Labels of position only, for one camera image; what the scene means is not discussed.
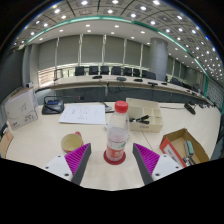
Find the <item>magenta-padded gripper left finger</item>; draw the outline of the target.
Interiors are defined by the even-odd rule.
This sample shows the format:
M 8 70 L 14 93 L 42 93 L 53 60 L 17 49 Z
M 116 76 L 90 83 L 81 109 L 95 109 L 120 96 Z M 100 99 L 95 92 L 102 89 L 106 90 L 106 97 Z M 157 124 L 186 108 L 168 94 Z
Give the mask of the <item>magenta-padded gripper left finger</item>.
M 91 155 L 91 144 L 85 144 L 66 154 L 57 155 L 44 166 L 44 170 L 80 185 Z

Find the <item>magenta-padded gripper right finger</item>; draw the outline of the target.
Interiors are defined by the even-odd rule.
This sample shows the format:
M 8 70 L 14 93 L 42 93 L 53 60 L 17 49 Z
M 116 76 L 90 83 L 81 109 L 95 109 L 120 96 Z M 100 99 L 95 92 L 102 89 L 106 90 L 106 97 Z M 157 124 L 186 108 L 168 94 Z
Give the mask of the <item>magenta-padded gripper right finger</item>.
M 150 149 L 133 144 L 133 155 L 137 161 L 145 185 L 164 178 L 182 169 L 169 155 L 158 155 Z

